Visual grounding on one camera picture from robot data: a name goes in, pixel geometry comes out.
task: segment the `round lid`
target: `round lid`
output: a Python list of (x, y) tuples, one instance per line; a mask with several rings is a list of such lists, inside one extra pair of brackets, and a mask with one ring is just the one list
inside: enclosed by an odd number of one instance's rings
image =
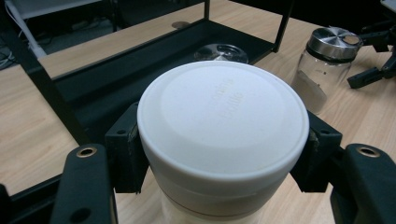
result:
[(358, 35), (342, 28), (329, 27), (315, 30), (306, 49), (318, 58), (324, 57), (324, 61), (348, 63), (355, 59), (361, 45)]
[(296, 161), (306, 109), (278, 77), (243, 63), (207, 61), (154, 80), (139, 102), (146, 148), (183, 172), (214, 178), (271, 174)]

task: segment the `glass jar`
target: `glass jar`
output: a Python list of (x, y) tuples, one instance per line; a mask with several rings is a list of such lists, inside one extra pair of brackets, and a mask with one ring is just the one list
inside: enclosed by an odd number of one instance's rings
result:
[(312, 33), (290, 84), (310, 112), (321, 112), (345, 79), (361, 43), (357, 35), (337, 27)]

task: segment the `silver jar lid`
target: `silver jar lid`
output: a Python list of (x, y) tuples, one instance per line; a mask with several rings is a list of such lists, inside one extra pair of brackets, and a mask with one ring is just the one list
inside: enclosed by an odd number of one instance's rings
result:
[(325, 61), (348, 63), (355, 59), (361, 45), (358, 35), (342, 28), (329, 27), (315, 30), (306, 49), (315, 57), (324, 57)]

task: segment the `white container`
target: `white container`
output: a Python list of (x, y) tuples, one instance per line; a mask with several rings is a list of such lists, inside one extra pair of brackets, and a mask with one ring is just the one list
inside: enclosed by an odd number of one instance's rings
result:
[(138, 106), (143, 148), (169, 200), (205, 219), (259, 210), (309, 132), (294, 90), (252, 65), (189, 63), (154, 80)]

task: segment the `wooden table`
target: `wooden table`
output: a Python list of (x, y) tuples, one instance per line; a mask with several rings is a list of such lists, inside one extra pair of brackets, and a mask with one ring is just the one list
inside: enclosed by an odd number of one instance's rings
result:
[[(187, 8), (40, 59), (52, 77), (103, 60), (172, 31), (175, 21), (195, 21), (203, 6)], [(213, 0), (210, 19), (268, 41), (275, 41), (280, 16), (226, 0)], [(255, 64), (290, 83), (312, 31), (318, 26), (291, 19), (278, 53)], [(348, 75), (381, 67), (390, 53), (361, 48)], [(15, 194), (62, 172), (67, 153), (77, 143), (54, 115), (20, 66), (0, 73), (0, 183)], [(396, 161), (395, 79), (384, 79), (352, 90), (346, 81), (320, 118), (344, 135), (342, 147), (362, 143), (386, 151)], [(288, 176), (264, 206), (262, 223), (334, 223), (331, 186), (324, 194), (301, 193)], [(161, 192), (148, 171), (139, 195), (117, 194), (120, 223), (160, 223)]]

